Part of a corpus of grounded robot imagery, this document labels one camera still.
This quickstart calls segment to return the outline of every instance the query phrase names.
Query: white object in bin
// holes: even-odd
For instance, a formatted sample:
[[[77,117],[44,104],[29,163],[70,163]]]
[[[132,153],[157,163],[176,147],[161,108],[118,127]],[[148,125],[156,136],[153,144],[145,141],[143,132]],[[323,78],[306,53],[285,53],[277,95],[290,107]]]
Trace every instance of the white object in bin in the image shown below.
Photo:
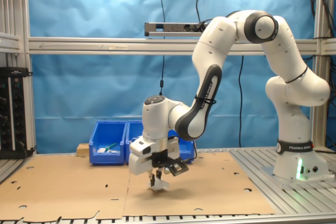
[[[99,148],[98,150],[97,150],[97,153],[104,153],[105,152],[105,148]]]
[[[114,151],[114,150],[108,150],[108,153],[119,153],[118,151]]]

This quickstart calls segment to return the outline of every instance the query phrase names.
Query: cardboard sheet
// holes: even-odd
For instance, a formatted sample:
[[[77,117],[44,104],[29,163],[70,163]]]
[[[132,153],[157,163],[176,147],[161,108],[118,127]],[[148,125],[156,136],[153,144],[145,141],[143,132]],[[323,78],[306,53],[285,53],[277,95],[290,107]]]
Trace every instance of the cardboard sheet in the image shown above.
[[[200,153],[199,157],[188,172],[163,176],[170,183],[169,191],[147,190],[146,174],[131,175],[123,215],[275,213],[229,153]]]
[[[37,156],[1,184],[0,219],[89,219],[98,211],[100,218],[122,218],[128,183],[126,166],[94,167],[88,157]]]
[[[0,220],[89,219],[97,212],[97,219],[274,213],[228,153],[199,157],[188,172],[163,175],[170,189],[155,193],[148,190],[147,174],[130,176],[127,166],[94,167],[88,157],[36,156],[0,185]]]

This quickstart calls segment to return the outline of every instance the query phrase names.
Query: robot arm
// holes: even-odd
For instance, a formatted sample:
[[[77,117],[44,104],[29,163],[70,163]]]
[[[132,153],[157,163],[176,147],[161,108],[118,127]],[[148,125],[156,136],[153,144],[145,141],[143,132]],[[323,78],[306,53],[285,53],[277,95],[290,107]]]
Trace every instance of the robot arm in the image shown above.
[[[235,38],[236,26],[225,17],[214,18],[203,32],[192,56],[200,85],[191,107],[162,95],[146,99],[142,111],[142,136],[130,146],[131,173],[138,175],[163,167],[174,169],[174,164],[187,170],[183,161],[177,160],[180,155],[178,142],[168,140],[168,131],[174,129],[180,137],[190,141],[203,134],[222,79],[223,64]]]
[[[203,134],[222,78],[224,61],[237,41],[261,44],[272,71],[278,75],[269,80],[266,93],[279,116],[279,138],[294,143],[309,142],[308,119],[298,105],[324,104],[330,93],[328,83],[307,67],[283,18],[255,10],[234,12],[228,17],[214,18],[195,47],[192,60],[200,85],[192,106],[161,95],[145,101],[143,134],[131,144],[131,173],[138,175],[156,167],[162,169],[172,165],[173,160],[186,170],[183,162],[177,161],[178,142],[167,138],[168,131],[174,129],[189,141]]]

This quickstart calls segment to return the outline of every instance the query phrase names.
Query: blue plastic bin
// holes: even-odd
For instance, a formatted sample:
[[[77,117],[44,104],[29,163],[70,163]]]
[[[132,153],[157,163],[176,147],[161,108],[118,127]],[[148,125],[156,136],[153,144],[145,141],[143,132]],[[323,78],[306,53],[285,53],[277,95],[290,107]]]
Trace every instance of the blue plastic bin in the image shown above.
[[[93,165],[123,165],[125,163],[126,121],[97,121],[89,142],[90,163]],[[99,148],[105,148],[118,143],[111,150],[115,153],[97,153]]]
[[[142,121],[129,121],[127,123],[127,133],[125,141],[125,158],[128,164],[128,159],[130,157],[130,144],[131,141],[134,142],[135,138],[142,135],[143,126]],[[168,132],[168,136],[174,136],[177,133],[174,130]],[[180,138],[180,157],[184,160],[193,158],[195,156],[194,143],[193,141],[186,141]]]

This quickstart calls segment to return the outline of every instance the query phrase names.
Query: blue curtain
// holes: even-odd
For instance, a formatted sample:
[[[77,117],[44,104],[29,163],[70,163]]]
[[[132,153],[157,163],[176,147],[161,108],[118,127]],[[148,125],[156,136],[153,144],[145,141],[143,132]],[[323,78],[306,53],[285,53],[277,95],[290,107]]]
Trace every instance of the blue curtain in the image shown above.
[[[163,0],[166,22],[198,22],[196,0]],[[162,22],[160,0],[29,0],[30,31],[43,37],[143,38]],[[199,0],[201,20],[235,10],[284,17],[298,39],[313,37],[309,0]],[[162,56],[33,55],[37,149],[74,152],[97,120],[140,120],[143,101],[160,90]],[[191,105],[198,75],[191,56],[166,56],[163,94]],[[199,148],[237,147],[241,56],[229,56]],[[246,56],[242,73],[242,145],[275,146],[278,119],[265,94],[274,76],[264,56]]]

